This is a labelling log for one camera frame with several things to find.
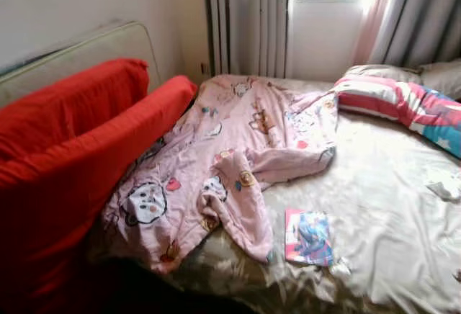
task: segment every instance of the red cushion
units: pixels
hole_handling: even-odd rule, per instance
[[[145,62],[111,60],[23,97],[0,110],[0,161],[93,129],[145,97],[147,86]]]
[[[60,305],[75,304],[66,299],[81,304],[82,238],[127,165],[174,125],[197,90],[179,76],[135,104],[147,84],[144,62],[111,61],[0,110],[0,120],[20,121],[27,138],[13,124],[11,138],[0,132],[8,144],[0,161],[7,212],[0,220],[0,308],[68,313]],[[36,144],[27,135],[38,135]]]

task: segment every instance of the pillowcase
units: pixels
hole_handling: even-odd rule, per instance
[[[339,107],[403,123],[461,158],[461,104],[417,84],[346,76],[333,88]]]
[[[125,111],[147,94],[146,67],[110,60],[0,109],[0,162],[42,152]]]
[[[197,90],[179,76],[141,99],[147,85],[143,61],[112,61],[0,110],[0,120],[22,127],[8,124],[2,134],[10,146],[0,162],[8,212],[0,223],[8,246],[0,256],[1,308],[69,313],[76,304],[63,299],[97,299],[69,286],[82,284],[81,242],[128,165],[174,125]],[[38,135],[34,145],[30,133]]]
[[[409,68],[399,68],[387,64],[364,64],[362,66],[353,66],[347,70],[344,76],[377,76],[380,78],[389,78],[396,81],[421,83],[418,71]]]
[[[419,66],[424,86],[435,89],[454,100],[461,99],[461,58]]]

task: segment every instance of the sheer curtain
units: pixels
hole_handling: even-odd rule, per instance
[[[375,44],[389,0],[371,0],[364,5],[364,19],[355,48],[354,65],[366,63]]]
[[[390,0],[370,63],[414,67],[461,52],[461,0]]]
[[[209,0],[214,74],[285,77],[287,0]]]

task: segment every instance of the bed sheet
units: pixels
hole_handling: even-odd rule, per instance
[[[276,80],[300,91],[332,84]],[[461,204],[425,187],[426,169],[460,162],[394,122],[340,113],[337,152],[323,173],[264,192],[274,231],[269,265],[216,230],[165,280],[232,297],[258,313],[458,313]],[[335,264],[284,258],[286,208],[328,214]]]

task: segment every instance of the white pillow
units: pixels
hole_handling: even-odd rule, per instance
[[[454,100],[461,99],[461,58],[419,66],[424,86],[435,89]]]
[[[377,76],[380,78],[394,79],[396,81],[413,82],[421,84],[421,78],[416,71],[408,68],[399,68],[387,64],[364,64],[353,66],[347,70],[344,76],[353,74],[360,76]]]

